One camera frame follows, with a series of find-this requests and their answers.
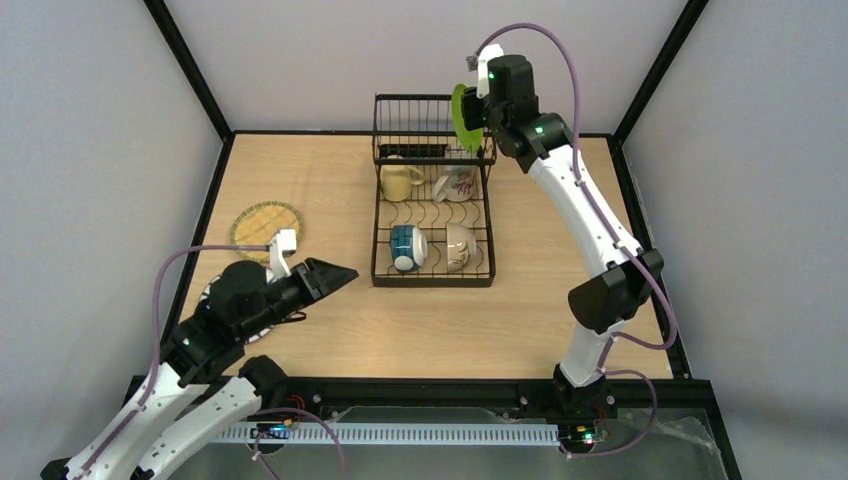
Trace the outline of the black wire dish rack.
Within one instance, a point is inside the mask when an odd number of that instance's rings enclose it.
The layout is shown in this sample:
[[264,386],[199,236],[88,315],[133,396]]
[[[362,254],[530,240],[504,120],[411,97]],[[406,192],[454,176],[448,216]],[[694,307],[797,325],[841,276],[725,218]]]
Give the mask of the black wire dish rack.
[[[488,193],[488,180],[497,155],[490,136],[485,135],[476,153],[459,144],[448,94],[378,94],[372,117],[372,158],[377,192],[373,222],[370,277],[373,286],[384,288],[484,288],[493,284],[496,273],[495,247]],[[384,199],[379,182],[383,165],[407,164],[420,168],[426,180],[413,188],[410,199]],[[464,202],[436,202],[431,188],[445,165],[478,168],[477,192]],[[476,237],[476,256],[462,270],[447,271],[445,225],[459,223]],[[428,257],[416,271],[402,274],[392,261],[390,232],[393,226],[417,226],[427,239]]]

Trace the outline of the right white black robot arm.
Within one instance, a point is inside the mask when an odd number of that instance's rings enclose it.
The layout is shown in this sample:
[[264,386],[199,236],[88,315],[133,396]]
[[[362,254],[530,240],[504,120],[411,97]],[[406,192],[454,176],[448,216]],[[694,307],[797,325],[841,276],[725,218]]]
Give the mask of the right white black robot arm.
[[499,45],[470,57],[475,86],[461,98],[462,124],[486,129],[500,152],[514,159],[549,197],[577,243],[589,278],[567,296],[577,321],[555,370],[572,388],[594,386],[614,338],[650,298],[664,266],[616,217],[591,177],[578,138],[556,113],[543,113],[525,56]]

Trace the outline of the yellow ceramic mug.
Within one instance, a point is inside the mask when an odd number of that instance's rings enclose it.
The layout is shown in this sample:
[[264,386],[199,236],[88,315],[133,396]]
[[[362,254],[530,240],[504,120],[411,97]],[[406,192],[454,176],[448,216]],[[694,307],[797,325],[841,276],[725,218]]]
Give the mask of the yellow ceramic mug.
[[392,164],[380,167],[380,187],[384,199],[390,202],[410,199],[413,188],[420,186],[425,180],[425,173],[414,165]]

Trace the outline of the black rimmed white bowl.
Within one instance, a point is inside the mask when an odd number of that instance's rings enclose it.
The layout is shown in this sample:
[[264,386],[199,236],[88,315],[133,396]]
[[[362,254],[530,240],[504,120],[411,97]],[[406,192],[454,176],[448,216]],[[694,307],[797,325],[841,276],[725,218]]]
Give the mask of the black rimmed white bowl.
[[418,270],[427,260],[427,239],[415,225],[393,226],[389,245],[393,265],[402,274]]

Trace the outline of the green plastic plate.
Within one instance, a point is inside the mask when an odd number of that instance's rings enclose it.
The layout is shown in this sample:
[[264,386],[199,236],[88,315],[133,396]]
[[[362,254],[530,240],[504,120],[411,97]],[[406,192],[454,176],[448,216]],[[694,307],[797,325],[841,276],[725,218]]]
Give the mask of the green plastic plate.
[[462,111],[462,98],[467,86],[463,83],[457,84],[451,94],[451,115],[455,135],[459,144],[469,153],[476,153],[482,146],[484,130],[468,130]]

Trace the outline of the woven bamboo plate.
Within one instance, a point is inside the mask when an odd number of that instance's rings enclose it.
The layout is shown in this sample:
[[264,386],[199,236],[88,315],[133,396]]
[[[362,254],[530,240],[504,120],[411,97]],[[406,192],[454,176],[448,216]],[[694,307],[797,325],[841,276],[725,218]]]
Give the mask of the woven bamboo plate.
[[267,245],[281,229],[294,230],[296,242],[300,244],[304,233],[301,213],[286,202],[263,201],[248,207],[235,218],[228,230],[228,240],[231,245],[237,246]]

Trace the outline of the plain white bowl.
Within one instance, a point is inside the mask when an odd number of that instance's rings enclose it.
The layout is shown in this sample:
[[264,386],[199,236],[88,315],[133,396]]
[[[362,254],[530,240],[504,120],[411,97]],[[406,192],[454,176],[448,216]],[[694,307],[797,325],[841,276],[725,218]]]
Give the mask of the plain white bowl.
[[459,223],[445,225],[447,245],[447,271],[462,270],[476,256],[477,245],[474,232]]

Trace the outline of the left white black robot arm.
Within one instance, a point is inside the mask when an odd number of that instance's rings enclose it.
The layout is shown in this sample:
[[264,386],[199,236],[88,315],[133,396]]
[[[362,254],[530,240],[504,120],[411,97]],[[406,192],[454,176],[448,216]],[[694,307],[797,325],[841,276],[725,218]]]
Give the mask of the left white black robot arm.
[[308,258],[277,278],[242,260],[208,286],[194,313],[161,346],[158,366],[96,439],[77,455],[50,461],[43,479],[167,479],[237,421],[281,405],[287,376],[269,357],[248,360],[211,398],[197,404],[245,354],[247,341],[359,276]]

